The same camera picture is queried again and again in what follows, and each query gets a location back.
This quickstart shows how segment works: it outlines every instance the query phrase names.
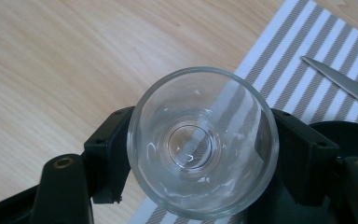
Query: table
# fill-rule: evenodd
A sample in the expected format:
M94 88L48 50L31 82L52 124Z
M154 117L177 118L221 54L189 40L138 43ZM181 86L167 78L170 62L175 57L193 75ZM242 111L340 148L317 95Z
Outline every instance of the table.
M358 28L357 0L317 0ZM234 72L280 8L268 1L0 1L0 201L36 185L43 165L83 143L158 79L197 65ZM127 223L145 194L96 223Z

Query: knife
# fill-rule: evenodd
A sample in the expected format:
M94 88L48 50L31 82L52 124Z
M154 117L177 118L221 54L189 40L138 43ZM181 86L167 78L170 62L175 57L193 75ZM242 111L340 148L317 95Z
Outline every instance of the knife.
M354 96L354 98L358 99L358 81L354 81L328 65L315 61L309 57L302 56L301 59L328 77L344 91L347 91L350 95Z

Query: drinking glass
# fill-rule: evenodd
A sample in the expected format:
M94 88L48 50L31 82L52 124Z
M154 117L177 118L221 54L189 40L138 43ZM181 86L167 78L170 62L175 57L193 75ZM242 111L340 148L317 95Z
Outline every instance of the drinking glass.
M278 132L262 96L221 69L190 67L159 80L136 105L127 150L146 195L193 219L234 215L266 189Z

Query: glass rim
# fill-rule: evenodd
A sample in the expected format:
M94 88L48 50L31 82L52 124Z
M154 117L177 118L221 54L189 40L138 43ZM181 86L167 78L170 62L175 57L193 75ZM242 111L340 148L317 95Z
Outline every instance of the glass rim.
M262 177L259 181L255 182L255 187L248 193L246 196L244 196L244 199L242 199L242 202L236 206L231 205L228 209L225 209L224 211L211 211L208 213L201 213L201 212L193 212L186 210L184 208L175 206L173 204L170 204L168 202L165 202L162 200L158 194L151 189L151 187L147 184L144 176L142 175L141 170L138 167L138 156L137 156L137 149L134 147L135 145L135 138L134 131L137 130L137 127L139 125L139 120L142 115L142 109L144 108L144 105L146 104L147 100L150 98L150 96L153 95L153 93L158 90L161 86L163 86L165 83L177 78L181 77L187 74L193 74L193 73L213 73L217 75L223 75L225 77L229 77L230 79L238 82L240 85L242 85L247 91L249 91L255 99L260 103L261 109L265 112L269 129L271 133L271 153L269 153L268 157L268 165L264 169L264 172L261 174ZM265 191L267 188L269 181L271 180L274 170L277 165L278 161L278 150L279 150L279 138L278 138L278 130L276 127L275 119L272 114L272 111L267 104L267 102L264 100L264 98L261 96L261 94L248 82L246 82L244 79L236 76L235 74L232 74L228 71L225 71L223 69L209 67L209 66L198 66L198 67L188 67L184 68L178 71L175 71L173 73L168 74L167 76L161 78L156 83L154 83L141 97L138 104L135 106L130 120L129 130L128 130L128 136L127 136L127 152L129 157L129 162L131 165L132 172L135 176L135 179L137 180L138 184L140 185L141 189L145 192L145 194L158 206L168 210L169 212L176 214L181 217L188 217L192 219L202 220L202 219L218 219L221 217L226 217L229 215L235 215L251 205L257 198Z

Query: placemat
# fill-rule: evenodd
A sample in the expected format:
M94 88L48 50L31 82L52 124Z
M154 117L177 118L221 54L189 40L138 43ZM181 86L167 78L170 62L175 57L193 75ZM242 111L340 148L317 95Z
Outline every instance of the placemat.
M358 81L358 30L308 0L287 0L235 74L251 83L268 105L310 124L358 123L358 101L302 62L308 56ZM131 223L245 223L243 213L219 220L189 220L145 199Z

